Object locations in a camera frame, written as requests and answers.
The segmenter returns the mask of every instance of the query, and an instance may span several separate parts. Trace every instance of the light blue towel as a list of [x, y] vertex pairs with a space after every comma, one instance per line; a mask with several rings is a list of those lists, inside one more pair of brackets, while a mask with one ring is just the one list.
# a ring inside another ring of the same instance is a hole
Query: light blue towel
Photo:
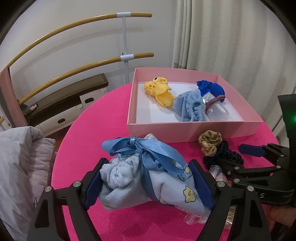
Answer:
[[173, 102], [175, 112], [182, 121], [205, 121], [205, 104], [200, 90], [187, 91], [178, 95]]

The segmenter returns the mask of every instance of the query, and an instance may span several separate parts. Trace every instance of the wall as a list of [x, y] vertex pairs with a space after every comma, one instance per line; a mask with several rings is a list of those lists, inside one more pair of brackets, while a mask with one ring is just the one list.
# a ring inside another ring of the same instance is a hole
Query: wall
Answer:
[[[8, 32], [0, 45], [0, 68], [43, 35], [81, 19], [116, 12], [148, 12], [152, 18], [127, 18], [129, 53], [154, 52], [153, 58], [129, 61], [135, 67], [171, 67], [175, 0], [38, 0]], [[60, 33], [39, 44], [10, 67], [17, 98], [39, 85], [82, 65], [122, 53], [121, 19], [89, 23]], [[81, 79], [105, 73], [111, 91], [124, 85], [123, 63], [114, 63], [72, 76], [31, 98], [44, 96]]]

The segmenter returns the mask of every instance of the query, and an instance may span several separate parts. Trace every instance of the clear plastic bag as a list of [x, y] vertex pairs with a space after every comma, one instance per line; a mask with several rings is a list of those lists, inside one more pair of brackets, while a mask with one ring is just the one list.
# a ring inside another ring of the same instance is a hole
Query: clear plastic bag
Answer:
[[[219, 166], [216, 166], [216, 165], [211, 166], [210, 173], [212, 174], [212, 176], [215, 178], [216, 181], [223, 181], [227, 183], [227, 178], [223, 174], [222, 169]], [[233, 217], [234, 217], [234, 212], [235, 212], [235, 206], [230, 206], [228, 216], [224, 226], [225, 229], [230, 229], [232, 225]], [[188, 225], [194, 225], [197, 223], [206, 223], [207, 218], [208, 216], [198, 218], [188, 213], [184, 218], [184, 222], [187, 223]]]

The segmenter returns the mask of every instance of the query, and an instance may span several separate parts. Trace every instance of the floor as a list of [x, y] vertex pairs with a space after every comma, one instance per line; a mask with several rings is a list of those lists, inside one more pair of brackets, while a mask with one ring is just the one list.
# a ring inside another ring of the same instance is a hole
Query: floor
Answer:
[[55, 147], [54, 150], [58, 151], [59, 147], [67, 133], [67, 131], [69, 130], [70, 126], [65, 127], [64, 129], [61, 129], [55, 133], [52, 133], [51, 135], [47, 136], [47, 138], [51, 138], [51, 139], [55, 139], [56, 143], [55, 143]]

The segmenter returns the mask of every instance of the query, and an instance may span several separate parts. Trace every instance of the pink tablecloth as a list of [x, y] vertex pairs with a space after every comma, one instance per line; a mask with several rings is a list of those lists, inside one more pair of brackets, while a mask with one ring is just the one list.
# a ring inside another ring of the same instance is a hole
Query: pink tablecloth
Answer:
[[[73, 123], [67, 132], [55, 161], [52, 186], [55, 189], [71, 185], [81, 180], [87, 171], [92, 170], [101, 157], [110, 160], [100, 145], [103, 141], [128, 136], [127, 115], [131, 84], [120, 87], [92, 104]], [[277, 143], [271, 130], [263, 123], [255, 135], [227, 139], [229, 148], [238, 151], [242, 143], [265, 145]], [[203, 153], [196, 142], [172, 143], [187, 162], [197, 159], [202, 163]], [[264, 158], [243, 156], [244, 166], [271, 166]], [[69, 210], [64, 208], [67, 228], [72, 241], [78, 240], [70, 220]], [[183, 222], [185, 213], [174, 207], [166, 207], [156, 202], [148, 202], [136, 207], [105, 211], [99, 200], [88, 214], [105, 240], [196, 240], [203, 225], [189, 226]], [[228, 231], [224, 230], [220, 240], [226, 240]]]

